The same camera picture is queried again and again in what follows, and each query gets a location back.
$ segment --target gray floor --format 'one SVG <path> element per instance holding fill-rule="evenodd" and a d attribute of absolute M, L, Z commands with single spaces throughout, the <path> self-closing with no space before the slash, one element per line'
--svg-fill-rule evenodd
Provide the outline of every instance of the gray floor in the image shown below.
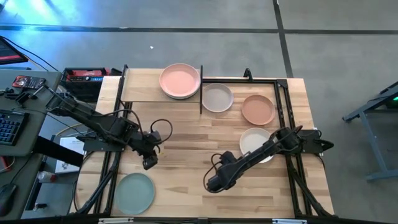
<path fill-rule="evenodd" d="M 0 21 L 95 27 L 277 27 L 271 0 L 64 2 L 9 0 Z M 28 9 L 29 4 L 34 6 L 33 11 Z M 279 4 L 285 29 L 398 29 L 398 2 L 393 0 L 279 0 Z M 241 76 L 249 67 L 255 77 L 286 77 L 278 34 L 3 30 L 0 35 L 27 47 L 58 69 L 122 69 L 125 63 L 130 67 L 163 68 L 185 62 L 204 65 L 205 75 L 211 76 Z M 289 34 L 286 39 L 294 77 L 305 79 L 314 122 L 324 138 L 335 143 L 325 153 L 335 213 L 344 218 L 397 223 L 398 179 L 365 181 L 366 174 L 378 171 L 366 133 L 359 121 L 346 124 L 341 117 L 397 81 L 398 35 Z M 392 130 L 397 127 L 393 121 L 396 119 L 387 123 Z M 41 135 L 49 138 L 63 128 L 48 118 Z M 390 160 L 398 154 L 389 153 L 386 157 Z M 60 198 L 47 192 L 59 192 Z M 45 186 L 39 201 L 49 203 L 50 208 L 24 217 L 65 214 L 69 192 L 70 184 Z"/>

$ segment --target butcher block tabletop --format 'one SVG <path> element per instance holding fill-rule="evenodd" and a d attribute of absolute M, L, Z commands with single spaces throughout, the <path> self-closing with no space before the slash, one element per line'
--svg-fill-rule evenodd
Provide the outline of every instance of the butcher block tabletop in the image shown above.
<path fill-rule="evenodd" d="M 257 164 L 247 170 L 229 190 L 212 194 L 203 187 L 203 176 L 211 167 L 211 155 L 231 151 L 235 157 L 242 156 L 239 138 L 245 130 L 257 127 L 272 133 L 280 128 L 278 113 L 264 126 L 247 122 L 241 114 L 242 102 L 253 94 L 268 97 L 276 106 L 273 85 L 225 83 L 234 95 L 232 107 L 222 113 L 212 113 L 203 108 L 200 114 L 199 93 L 190 99 L 177 101 L 171 100 L 159 90 L 161 72 L 162 69 L 129 69 L 123 86 L 122 100 L 133 102 L 132 110 L 138 114 L 144 131 L 149 131 L 150 124 L 161 118 L 168 119 L 174 128 L 171 138 L 160 146 L 158 164 L 149 170 L 143 169 L 142 157 L 131 148 L 127 147 L 122 153 L 117 184 L 126 175 L 140 172 L 151 178 L 155 185 L 155 199 L 152 205 L 144 213 L 135 216 L 293 218 L 286 161 L 282 155 L 275 155 L 269 162 Z M 104 77 L 96 105 L 98 112 L 113 111 L 119 79 L 120 77 Z M 287 83 L 296 126 L 303 125 L 303 129 L 313 129 L 314 123 L 304 80 L 288 78 Z M 282 89 L 280 95 L 284 114 L 287 114 Z M 128 118 L 137 122 L 132 114 Z M 156 123 L 154 129 L 160 132 L 162 139 L 170 132 L 169 125 L 163 122 Z M 76 190 L 79 208 L 98 185 L 103 159 L 104 152 L 95 152 L 81 168 Z M 302 160 L 308 188 L 325 210 L 333 213 L 320 158 L 313 154 L 302 154 Z M 214 171 L 210 172 L 206 179 L 212 175 Z M 101 211 L 106 204 L 108 187 L 109 184 L 104 191 Z M 296 188 L 300 208 L 304 212 L 303 197 L 297 184 Z M 126 216 L 115 203 L 111 215 Z"/>

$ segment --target black keyboard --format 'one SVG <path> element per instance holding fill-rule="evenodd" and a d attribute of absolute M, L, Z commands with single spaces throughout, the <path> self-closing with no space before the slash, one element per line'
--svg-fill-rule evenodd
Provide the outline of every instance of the black keyboard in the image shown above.
<path fill-rule="evenodd" d="M 29 113 L 0 110 L 0 144 L 15 146 Z"/>

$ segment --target computer mouse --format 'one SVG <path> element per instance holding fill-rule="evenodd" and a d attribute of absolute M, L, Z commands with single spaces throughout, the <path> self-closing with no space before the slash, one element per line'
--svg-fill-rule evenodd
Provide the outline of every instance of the computer mouse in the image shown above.
<path fill-rule="evenodd" d="M 16 190 L 17 185 L 12 183 L 0 187 L 0 217 L 7 215 L 11 211 Z"/>

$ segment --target green plate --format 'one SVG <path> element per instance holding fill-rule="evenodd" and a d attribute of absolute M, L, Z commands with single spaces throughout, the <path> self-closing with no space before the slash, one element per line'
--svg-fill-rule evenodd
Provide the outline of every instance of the green plate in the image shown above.
<path fill-rule="evenodd" d="M 144 212 L 150 207 L 154 198 L 154 183 L 141 173 L 125 176 L 116 187 L 116 206 L 126 215 L 138 215 Z"/>

